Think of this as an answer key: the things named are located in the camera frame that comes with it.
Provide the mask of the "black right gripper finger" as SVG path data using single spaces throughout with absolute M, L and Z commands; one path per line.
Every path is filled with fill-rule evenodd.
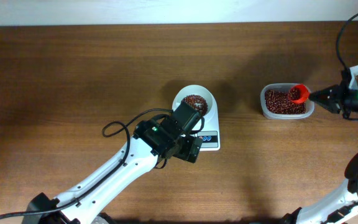
M 322 108 L 326 109 L 330 113 L 339 114 L 341 112 L 341 107 L 339 103 L 330 99 L 317 99 L 317 98 L 310 98 L 310 100 L 317 105 L 321 106 Z
M 335 99 L 342 93 L 340 85 L 332 85 L 322 90 L 314 91 L 309 95 L 309 99 Z

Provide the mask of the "red plastic scoop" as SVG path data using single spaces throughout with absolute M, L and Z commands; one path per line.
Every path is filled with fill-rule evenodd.
M 310 92 L 305 85 L 297 84 L 290 89 L 288 98 L 294 104 L 302 104 L 306 102 L 309 95 Z

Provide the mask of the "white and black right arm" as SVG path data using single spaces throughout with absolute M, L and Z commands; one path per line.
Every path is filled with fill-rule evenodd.
M 331 113 L 342 113 L 344 119 L 358 113 L 358 66 L 341 72 L 342 81 L 338 85 L 309 94 L 308 99 Z M 284 215 L 278 222 L 284 224 L 345 223 L 358 215 L 358 153 L 348 163 L 343 183 L 320 201 L 293 213 Z

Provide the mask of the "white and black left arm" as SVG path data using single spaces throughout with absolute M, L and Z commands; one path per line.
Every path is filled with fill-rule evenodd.
M 85 180 L 53 199 L 38 194 L 27 206 L 23 223 L 92 223 L 131 182 L 171 157 L 194 163 L 203 140 L 194 127 L 204 123 L 201 112 L 187 103 L 168 114 L 141 121 L 110 160 Z

